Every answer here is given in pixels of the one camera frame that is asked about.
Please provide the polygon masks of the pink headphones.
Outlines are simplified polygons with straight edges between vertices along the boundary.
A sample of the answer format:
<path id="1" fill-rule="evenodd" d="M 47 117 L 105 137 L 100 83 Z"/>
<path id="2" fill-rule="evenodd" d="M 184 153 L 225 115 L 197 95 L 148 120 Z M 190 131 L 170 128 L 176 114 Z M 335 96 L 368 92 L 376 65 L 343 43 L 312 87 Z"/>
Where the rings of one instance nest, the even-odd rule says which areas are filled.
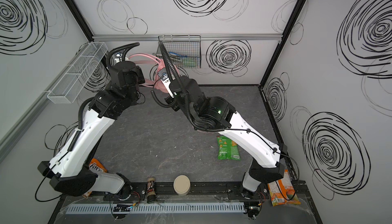
<path id="1" fill-rule="evenodd" d="M 165 68 L 162 58 L 151 54 L 136 53 L 130 55 L 128 60 L 137 65 L 141 65 L 142 70 L 147 72 L 145 77 L 146 82 L 144 84 L 145 87 L 149 87 L 154 91 L 161 91 L 172 96 L 172 93 L 166 88 L 167 85 L 162 82 L 161 78 L 158 76 L 158 72 Z"/>

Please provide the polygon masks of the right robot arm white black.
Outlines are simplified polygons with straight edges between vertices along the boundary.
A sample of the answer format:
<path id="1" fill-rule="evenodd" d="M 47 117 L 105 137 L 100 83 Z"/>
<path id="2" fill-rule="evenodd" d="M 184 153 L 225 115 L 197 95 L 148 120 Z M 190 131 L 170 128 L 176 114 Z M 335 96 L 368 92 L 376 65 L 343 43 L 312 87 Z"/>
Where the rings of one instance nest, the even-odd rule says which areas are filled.
<path id="1" fill-rule="evenodd" d="M 222 97 L 207 97 L 196 80 L 180 76 L 162 41 L 158 42 L 164 62 L 165 81 L 169 96 L 165 103 L 151 92 L 156 103 L 163 108 L 181 110 L 194 130 L 219 133 L 249 153 L 253 160 L 240 187 L 244 198 L 251 198 L 261 184 L 277 183 L 284 178 L 285 167 L 280 162 L 289 158 L 287 147 L 276 144 L 250 126 L 236 108 Z"/>

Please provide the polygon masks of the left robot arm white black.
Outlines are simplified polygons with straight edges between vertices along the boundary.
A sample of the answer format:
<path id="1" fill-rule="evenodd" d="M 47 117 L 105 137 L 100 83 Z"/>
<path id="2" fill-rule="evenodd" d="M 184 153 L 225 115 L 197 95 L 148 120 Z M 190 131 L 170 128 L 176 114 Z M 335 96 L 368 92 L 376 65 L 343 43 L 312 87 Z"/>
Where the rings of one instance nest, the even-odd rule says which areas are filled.
<path id="1" fill-rule="evenodd" d="M 106 66 L 111 77 L 110 83 L 103 91 L 81 104 L 73 136 L 50 161 L 39 164 L 39 172 L 50 180 L 55 191 L 70 196 L 106 192 L 119 200 L 128 200 L 132 195 L 131 183 L 124 175 L 94 170 L 88 164 L 106 130 L 124 110 L 138 104 L 141 97 L 139 85 L 145 83 L 141 68 L 124 58 L 112 64 L 111 58 L 121 50 L 127 54 L 139 45 L 139 42 L 130 43 L 107 53 Z"/>

